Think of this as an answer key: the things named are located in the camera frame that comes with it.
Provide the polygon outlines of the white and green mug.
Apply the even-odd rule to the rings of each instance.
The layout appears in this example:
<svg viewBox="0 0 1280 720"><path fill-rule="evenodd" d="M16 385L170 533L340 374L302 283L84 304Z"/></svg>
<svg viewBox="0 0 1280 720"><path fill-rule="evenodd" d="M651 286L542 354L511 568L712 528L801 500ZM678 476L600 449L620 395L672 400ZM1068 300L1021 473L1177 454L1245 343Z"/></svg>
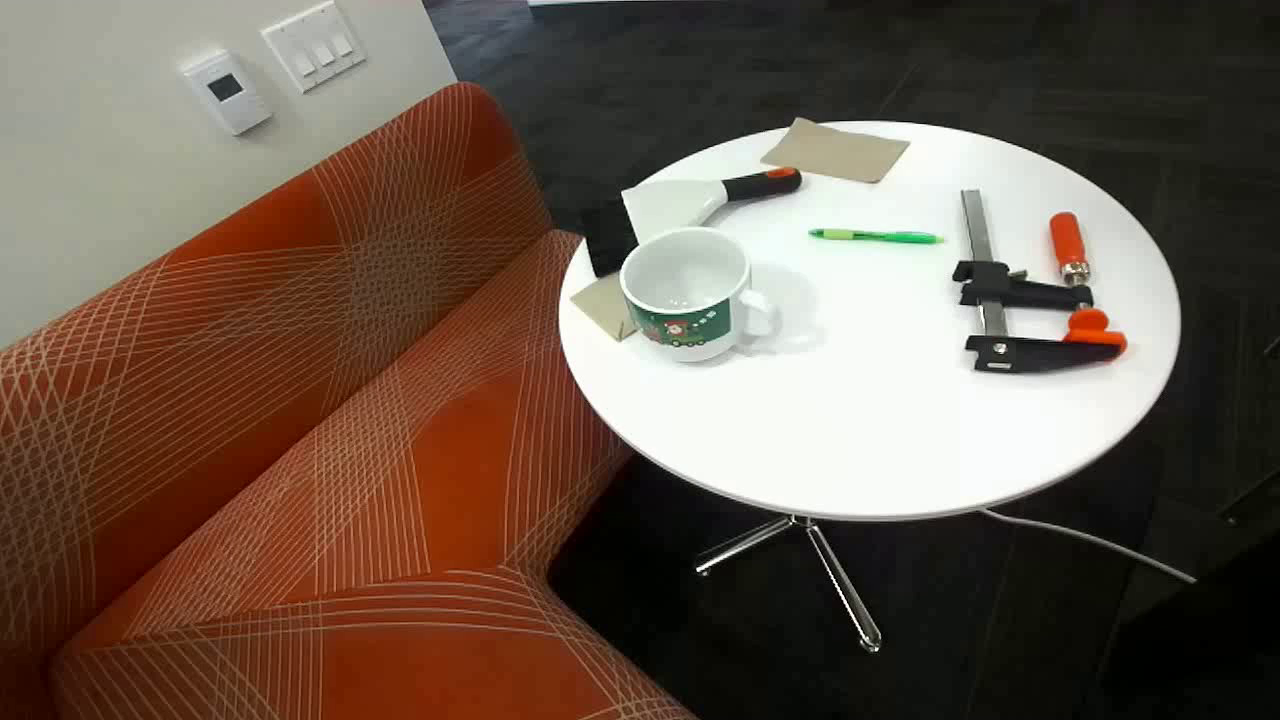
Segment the white and green mug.
<svg viewBox="0 0 1280 720"><path fill-rule="evenodd" d="M752 283L749 250L708 226L642 240L620 266L640 336L667 359L699 363L779 332L777 304Z"/></svg>

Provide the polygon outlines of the tan sandpaper sheet near mug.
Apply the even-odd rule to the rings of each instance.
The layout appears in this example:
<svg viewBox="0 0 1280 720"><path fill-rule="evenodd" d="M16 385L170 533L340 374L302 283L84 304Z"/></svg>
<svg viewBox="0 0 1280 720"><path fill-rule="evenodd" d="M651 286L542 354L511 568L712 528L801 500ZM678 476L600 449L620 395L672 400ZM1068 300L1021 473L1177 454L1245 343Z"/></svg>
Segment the tan sandpaper sheet near mug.
<svg viewBox="0 0 1280 720"><path fill-rule="evenodd" d="M636 332L615 276L590 279L572 295L572 304L612 341L627 341Z"/></svg>

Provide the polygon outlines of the black block on table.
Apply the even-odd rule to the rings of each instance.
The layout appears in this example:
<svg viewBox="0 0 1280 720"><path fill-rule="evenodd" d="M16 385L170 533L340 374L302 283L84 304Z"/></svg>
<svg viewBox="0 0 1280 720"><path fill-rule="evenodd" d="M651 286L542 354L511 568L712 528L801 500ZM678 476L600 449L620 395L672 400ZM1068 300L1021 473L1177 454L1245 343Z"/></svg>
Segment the black block on table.
<svg viewBox="0 0 1280 720"><path fill-rule="evenodd" d="M594 276L612 276L636 246L636 230L620 195L583 212L583 240Z"/></svg>

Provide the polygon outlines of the green pen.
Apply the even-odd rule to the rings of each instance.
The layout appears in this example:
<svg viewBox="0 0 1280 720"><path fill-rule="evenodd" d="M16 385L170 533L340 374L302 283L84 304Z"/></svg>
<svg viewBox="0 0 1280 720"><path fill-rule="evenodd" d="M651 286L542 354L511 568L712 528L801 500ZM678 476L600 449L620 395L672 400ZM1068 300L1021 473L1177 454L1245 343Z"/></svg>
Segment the green pen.
<svg viewBox="0 0 1280 720"><path fill-rule="evenodd" d="M858 240L858 243L938 243L935 230L874 230L874 226L809 226L810 240Z"/></svg>

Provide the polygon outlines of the round white table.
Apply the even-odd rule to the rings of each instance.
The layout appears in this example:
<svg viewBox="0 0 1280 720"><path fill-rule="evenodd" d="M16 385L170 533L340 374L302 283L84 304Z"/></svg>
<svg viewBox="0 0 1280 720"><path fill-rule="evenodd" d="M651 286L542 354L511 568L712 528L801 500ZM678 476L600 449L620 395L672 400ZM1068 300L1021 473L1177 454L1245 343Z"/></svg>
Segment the round white table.
<svg viewBox="0 0 1280 720"><path fill-rule="evenodd" d="M909 523L982 510L1005 520L1111 453L1159 400L1181 352L1181 286L1146 226L1088 174L979 132L909 119L826 126L903 141L879 183L801 170L801 187L721 206L704 226L735 240L779 332L685 363L640 327L603 336L572 295L600 279L577 255L560 286L560 348L589 408L642 460L763 520L699 563L721 568L782 533ZM766 126L699 147L651 179L728 179L789 163ZM979 311L952 266L970 255L958 192L982 195L992 250L1059 283L1047 219L1073 212L1093 300L1129 348L1109 363L979 371L963 341ZM810 240L809 226L935 230L938 243ZM1065 311L1006 306L1011 336L1059 341Z"/></svg>

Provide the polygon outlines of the tan sandpaper sheet far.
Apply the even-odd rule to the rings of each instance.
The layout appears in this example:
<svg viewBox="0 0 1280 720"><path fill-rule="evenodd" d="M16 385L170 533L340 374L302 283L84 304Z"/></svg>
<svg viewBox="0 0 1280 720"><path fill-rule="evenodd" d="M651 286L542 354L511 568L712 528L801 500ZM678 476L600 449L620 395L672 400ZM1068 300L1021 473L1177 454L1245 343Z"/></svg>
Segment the tan sandpaper sheet far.
<svg viewBox="0 0 1280 720"><path fill-rule="evenodd" d="M763 158L832 179L879 183L903 150L903 141L838 132L796 115L789 132L763 150Z"/></svg>

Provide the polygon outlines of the orange patterned sofa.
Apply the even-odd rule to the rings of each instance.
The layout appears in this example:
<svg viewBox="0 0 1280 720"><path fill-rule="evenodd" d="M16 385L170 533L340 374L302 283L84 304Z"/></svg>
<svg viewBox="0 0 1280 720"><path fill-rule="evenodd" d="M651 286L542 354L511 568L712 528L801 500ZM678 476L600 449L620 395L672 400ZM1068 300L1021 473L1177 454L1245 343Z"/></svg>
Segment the orange patterned sofa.
<svg viewBox="0 0 1280 720"><path fill-rule="evenodd" d="M622 444L446 85L0 352L0 720L693 720L548 583Z"/></svg>

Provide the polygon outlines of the orange black bar clamp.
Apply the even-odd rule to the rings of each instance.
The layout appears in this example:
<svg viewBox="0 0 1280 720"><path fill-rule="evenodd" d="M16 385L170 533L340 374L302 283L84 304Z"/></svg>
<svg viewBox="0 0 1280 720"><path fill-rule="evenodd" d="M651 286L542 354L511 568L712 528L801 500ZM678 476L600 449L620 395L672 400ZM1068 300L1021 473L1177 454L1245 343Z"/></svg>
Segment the orange black bar clamp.
<svg viewBox="0 0 1280 720"><path fill-rule="evenodd" d="M1093 265L1073 212L1054 212L1047 219L1059 283L1041 283L1028 272L1011 272L992 250L982 195L976 187L958 192L958 212L970 255L952 266L952 279L958 283L958 300L979 311L979 327L963 341L979 371L1068 371L1109 363L1129 348L1129 336L1115 332L1093 300ZM1050 306L1068 317L1068 327L1059 341L1011 336L1005 320L1006 306Z"/></svg>

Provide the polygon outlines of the white light switch plate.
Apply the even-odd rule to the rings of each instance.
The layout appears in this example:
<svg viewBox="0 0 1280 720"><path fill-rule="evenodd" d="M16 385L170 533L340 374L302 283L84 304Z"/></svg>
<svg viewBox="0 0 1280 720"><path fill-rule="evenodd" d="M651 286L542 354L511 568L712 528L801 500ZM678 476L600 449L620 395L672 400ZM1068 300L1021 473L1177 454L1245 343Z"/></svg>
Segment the white light switch plate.
<svg viewBox="0 0 1280 720"><path fill-rule="evenodd" d="M300 93L314 93L318 85L365 63L365 46L356 28L349 23L337 0L314 0L302 10L291 10L262 28L262 43L281 58L283 77Z"/></svg>

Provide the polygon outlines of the white wall thermostat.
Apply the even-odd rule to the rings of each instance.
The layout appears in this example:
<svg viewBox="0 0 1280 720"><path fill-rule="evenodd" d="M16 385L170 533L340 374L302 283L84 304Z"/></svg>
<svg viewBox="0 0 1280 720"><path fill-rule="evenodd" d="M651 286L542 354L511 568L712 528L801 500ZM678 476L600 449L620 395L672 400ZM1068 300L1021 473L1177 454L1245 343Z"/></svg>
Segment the white wall thermostat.
<svg viewBox="0 0 1280 720"><path fill-rule="evenodd" d="M222 46L206 46L199 54L187 54L179 63L179 77L187 79L195 103L228 132L245 135L273 119L262 94L241 67L241 58Z"/></svg>

